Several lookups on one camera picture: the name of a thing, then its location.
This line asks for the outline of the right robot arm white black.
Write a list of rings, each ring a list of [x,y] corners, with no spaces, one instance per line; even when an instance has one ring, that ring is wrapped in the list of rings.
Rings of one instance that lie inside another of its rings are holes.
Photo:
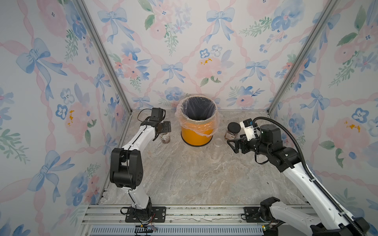
[[[245,212],[246,221],[255,218],[264,222],[277,220],[275,229],[286,223],[307,236],[364,236],[368,233],[369,223],[344,208],[312,174],[300,146],[283,145],[281,131],[284,127],[281,124],[273,122],[258,126],[248,119],[240,122],[240,126],[245,133],[238,139],[227,141],[232,150],[243,154],[252,151],[255,156],[265,156],[265,163],[274,165],[284,174],[317,214],[310,216],[270,197],[260,203],[257,213]]]

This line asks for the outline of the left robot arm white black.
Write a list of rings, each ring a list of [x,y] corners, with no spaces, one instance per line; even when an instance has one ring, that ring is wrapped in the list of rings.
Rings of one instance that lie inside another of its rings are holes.
[[[171,132],[171,123],[164,120],[165,116],[164,109],[152,108],[133,138],[123,147],[113,149],[110,155],[110,182],[128,194],[132,200],[128,214],[141,223],[153,219],[151,198],[141,185],[144,175],[141,155],[160,134]]]

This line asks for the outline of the white-lidded flower tea jar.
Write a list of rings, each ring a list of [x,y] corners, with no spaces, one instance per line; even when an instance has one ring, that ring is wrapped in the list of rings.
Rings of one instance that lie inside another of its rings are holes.
[[[171,141],[170,133],[161,133],[160,138],[163,144],[168,144]]]

